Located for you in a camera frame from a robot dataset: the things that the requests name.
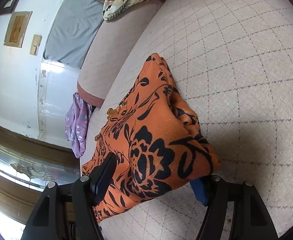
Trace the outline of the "orange black floral garment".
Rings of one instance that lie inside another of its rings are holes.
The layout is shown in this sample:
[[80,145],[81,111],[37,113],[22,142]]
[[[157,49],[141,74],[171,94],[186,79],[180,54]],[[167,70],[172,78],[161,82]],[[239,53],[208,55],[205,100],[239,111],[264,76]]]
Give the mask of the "orange black floral garment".
[[117,166],[96,219],[124,213],[189,181],[217,171],[218,156],[200,132],[196,113],[180,96],[165,59],[151,54],[133,87],[95,137],[82,167],[89,174],[113,153]]

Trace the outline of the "beige wall switch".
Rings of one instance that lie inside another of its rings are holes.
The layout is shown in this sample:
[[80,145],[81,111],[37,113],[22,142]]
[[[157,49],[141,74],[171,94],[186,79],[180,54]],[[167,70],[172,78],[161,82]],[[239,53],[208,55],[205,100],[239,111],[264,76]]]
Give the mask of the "beige wall switch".
[[29,52],[30,55],[33,55],[33,56],[37,55],[41,41],[42,41],[41,35],[34,35],[33,36],[33,40],[32,40],[31,47],[30,47],[30,52]]

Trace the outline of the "grey pillow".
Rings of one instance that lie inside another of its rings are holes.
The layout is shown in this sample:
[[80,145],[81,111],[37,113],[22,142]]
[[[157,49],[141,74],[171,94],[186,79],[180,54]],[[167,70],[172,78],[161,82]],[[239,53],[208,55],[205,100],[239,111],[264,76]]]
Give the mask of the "grey pillow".
[[103,23],[103,5],[96,0],[64,0],[43,52],[43,58],[81,68]]

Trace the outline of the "wooden glass-panel wardrobe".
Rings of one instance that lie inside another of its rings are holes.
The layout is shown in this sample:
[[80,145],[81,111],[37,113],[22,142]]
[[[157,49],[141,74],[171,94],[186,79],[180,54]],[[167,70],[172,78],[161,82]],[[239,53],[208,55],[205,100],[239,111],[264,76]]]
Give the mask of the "wooden glass-panel wardrobe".
[[44,188],[73,183],[79,160],[64,147],[30,139],[0,126],[0,211],[25,224]]

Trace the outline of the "wooden wall frame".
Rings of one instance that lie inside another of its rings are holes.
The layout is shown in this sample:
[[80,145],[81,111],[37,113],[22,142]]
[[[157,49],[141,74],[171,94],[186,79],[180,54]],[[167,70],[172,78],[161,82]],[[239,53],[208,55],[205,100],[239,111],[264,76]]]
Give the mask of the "wooden wall frame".
[[32,11],[13,12],[6,30],[4,46],[21,48]]

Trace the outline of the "beige quilted bed cover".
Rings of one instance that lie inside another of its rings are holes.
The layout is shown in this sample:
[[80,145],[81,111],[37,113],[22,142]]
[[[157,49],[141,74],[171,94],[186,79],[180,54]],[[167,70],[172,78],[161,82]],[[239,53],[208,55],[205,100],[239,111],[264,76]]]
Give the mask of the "beige quilted bed cover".
[[293,226],[293,5],[288,0],[166,0],[123,64],[87,134],[88,162],[106,112],[158,53],[226,181],[258,189],[278,235]]

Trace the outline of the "purple floral garment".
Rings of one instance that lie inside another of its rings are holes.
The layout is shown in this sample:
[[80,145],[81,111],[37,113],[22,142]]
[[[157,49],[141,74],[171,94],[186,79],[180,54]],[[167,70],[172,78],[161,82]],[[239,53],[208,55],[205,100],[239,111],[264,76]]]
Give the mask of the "purple floral garment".
[[87,129],[93,110],[94,107],[83,100],[79,93],[73,94],[72,105],[65,118],[65,134],[78,159],[83,156],[86,149]]

